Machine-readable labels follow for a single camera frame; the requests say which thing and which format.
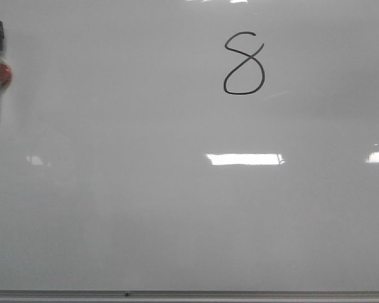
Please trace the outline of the red round magnet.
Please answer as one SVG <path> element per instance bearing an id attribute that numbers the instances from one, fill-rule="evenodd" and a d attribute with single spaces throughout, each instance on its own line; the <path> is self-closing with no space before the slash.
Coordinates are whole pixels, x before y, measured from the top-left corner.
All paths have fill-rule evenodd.
<path id="1" fill-rule="evenodd" d="M 6 63 L 2 62 L 0 64 L 0 85 L 7 86 L 13 77 L 11 67 Z"/>

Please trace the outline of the white whiteboard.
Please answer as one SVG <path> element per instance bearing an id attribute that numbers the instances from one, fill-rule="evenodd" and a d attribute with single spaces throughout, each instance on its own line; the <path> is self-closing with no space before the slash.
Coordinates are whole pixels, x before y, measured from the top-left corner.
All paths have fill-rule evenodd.
<path id="1" fill-rule="evenodd" d="M 379 1 L 0 20 L 0 290 L 379 290 Z"/>

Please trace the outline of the grey aluminium whiteboard frame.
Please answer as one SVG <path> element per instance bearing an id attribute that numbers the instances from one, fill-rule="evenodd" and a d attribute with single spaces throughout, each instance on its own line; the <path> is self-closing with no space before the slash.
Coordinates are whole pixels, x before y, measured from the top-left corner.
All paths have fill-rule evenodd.
<path id="1" fill-rule="evenodd" d="M 379 291 L 0 290 L 0 302 L 379 302 Z"/>

